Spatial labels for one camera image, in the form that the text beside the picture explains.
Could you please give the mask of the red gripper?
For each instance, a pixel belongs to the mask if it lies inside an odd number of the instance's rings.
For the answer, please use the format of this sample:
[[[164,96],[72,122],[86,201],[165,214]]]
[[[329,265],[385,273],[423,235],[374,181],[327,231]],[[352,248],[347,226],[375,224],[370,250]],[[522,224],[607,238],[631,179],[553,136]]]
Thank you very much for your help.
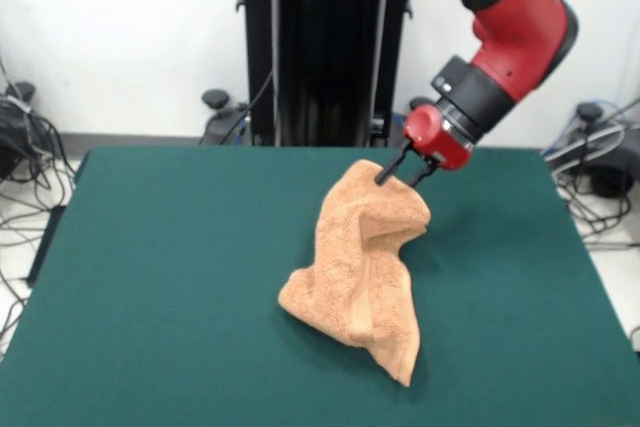
[[[474,148],[473,142],[432,104],[420,105],[407,117],[404,135],[410,142],[403,142],[392,160],[376,175],[377,185],[384,185],[393,177],[412,150],[429,158],[406,182],[415,188],[437,170],[437,165],[445,170],[464,167]]]

